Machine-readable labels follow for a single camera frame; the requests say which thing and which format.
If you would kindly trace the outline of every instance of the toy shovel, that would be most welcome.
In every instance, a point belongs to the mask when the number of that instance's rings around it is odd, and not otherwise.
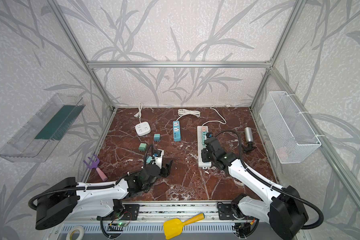
[[[100,159],[95,155],[95,154],[92,154],[93,156],[95,156],[96,158],[96,161],[93,161],[92,158],[88,157],[89,159],[89,164],[83,160],[83,162],[85,163],[85,165],[89,168],[89,169],[92,169],[92,168],[95,168],[97,173],[99,174],[99,176],[101,177],[101,179],[103,180],[103,182],[105,182],[106,180],[108,180],[107,176],[103,173],[103,171],[98,167],[99,165],[99,162],[100,162]]]
[[[200,221],[204,219],[204,214],[199,214],[194,216],[191,219],[188,219],[185,222],[180,221],[180,219],[175,218],[168,220],[164,223],[164,234],[165,239],[171,239],[173,237],[176,237],[180,235],[183,232],[183,227],[185,225]]]

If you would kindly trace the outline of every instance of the roll of tape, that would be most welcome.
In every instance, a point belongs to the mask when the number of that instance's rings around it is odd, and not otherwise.
[[[82,240],[83,239],[83,236],[84,236],[84,228],[80,225],[72,228],[68,234],[67,234],[67,237],[65,238],[65,240],[72,240],[72,235],[73,233],[79,231],[79,236],[76,238],[76,240]]]

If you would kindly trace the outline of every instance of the purple fork head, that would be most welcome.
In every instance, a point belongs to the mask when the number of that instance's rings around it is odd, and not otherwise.
[[[95,154],[92,154],[92,155],[96,158],[96,161],[93,161],[92,158],[88,157],[88,159],[89,159],[89,164],[88,164],[85,160],[83,160],[83,162],[89,169],[97,168],[97,166],[99,165],[99,162],[100,162],[100,159]]]

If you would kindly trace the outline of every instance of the red marble surface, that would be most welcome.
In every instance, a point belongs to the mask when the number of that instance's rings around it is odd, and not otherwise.
[[[99,167],[108,176],[109,181],[117,180],[127,172],[141,169],[144,152],[139,152],[141,142],[154,143],[156,149],[165,151],[163,163],[173,160],[171,174],[160,178],[148,193],[128,199],[128,201],[153,200],[232,200],[240,193],[254,199],[259,197],[238,180],[225,175],[223,171],[212,167],[203,170],[197,164],[197,126],[209,120],[221,120],[214,110],[209,108],[188,108],[201,112],[201,118],[192,115],[180,118],[181,141],[174,142],[172,122],[178,118],[178,108],[145,108],[141,121],[149,122],[152,131],[139,137],[135,131],[138,118],[133,115],[136,108],[119,108],[99,153]],[[249,108],[216,108],[227,120],[227,124],[210,122],[207,124],[213,134],[221,130],[234,129],[241,133],[245,142],[244,128],[251,127],[255,146],[250,153],[244,154],[246,163],[260,174],[275,181],[264,147],[256,131]],[[154,134],[160,133],[160,141],[154,142]],[[238,153],[237,139],[231,133],[218,137],[225,151]],[[88,182],[101,182],[95,170],[92,170]]]

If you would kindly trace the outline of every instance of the blue power strip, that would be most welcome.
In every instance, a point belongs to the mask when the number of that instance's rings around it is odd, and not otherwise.
[[[181,141],[179,121],[173,121],[173,140],[175,142]]]

